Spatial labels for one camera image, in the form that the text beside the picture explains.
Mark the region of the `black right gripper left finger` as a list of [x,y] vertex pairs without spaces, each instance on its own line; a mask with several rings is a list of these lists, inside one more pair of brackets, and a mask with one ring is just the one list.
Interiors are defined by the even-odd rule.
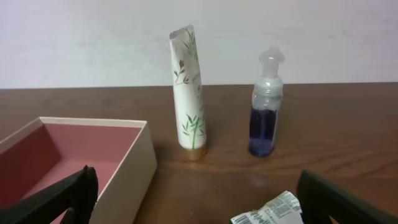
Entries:
[[94,167],[82,170],[42,189],[19,203],[1,209],[1,223],[88,224],[98,199],[98,177]]

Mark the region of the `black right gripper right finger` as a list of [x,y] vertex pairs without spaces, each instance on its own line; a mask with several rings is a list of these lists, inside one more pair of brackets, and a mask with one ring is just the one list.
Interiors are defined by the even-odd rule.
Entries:
[[303,170],[296,187],[304,224],[395,224],[397,217],[360,200],[333,182]]

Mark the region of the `white green soap packet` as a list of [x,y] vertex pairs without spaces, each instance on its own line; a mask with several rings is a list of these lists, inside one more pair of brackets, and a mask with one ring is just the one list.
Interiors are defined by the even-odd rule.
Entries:
[[303,224],[299,200],[290,191],[284,191],[258,210],[237,215],[230,224]]

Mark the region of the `clear bottle blue liquid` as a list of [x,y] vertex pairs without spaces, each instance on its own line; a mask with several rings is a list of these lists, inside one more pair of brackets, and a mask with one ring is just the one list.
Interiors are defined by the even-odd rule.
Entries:
[[267,157],[274,150],[284,85],[278,71],[284,60],[280,49],[274,46],[259,56],[262,75],[252,91],[248,146],[256,157]]

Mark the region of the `white bamboo-print cream tube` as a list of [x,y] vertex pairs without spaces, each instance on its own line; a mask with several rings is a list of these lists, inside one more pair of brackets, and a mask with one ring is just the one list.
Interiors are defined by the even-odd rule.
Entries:
[[195,161],[206,154],[206,121],[194,27],[171,32],[169,43],[178,142]]

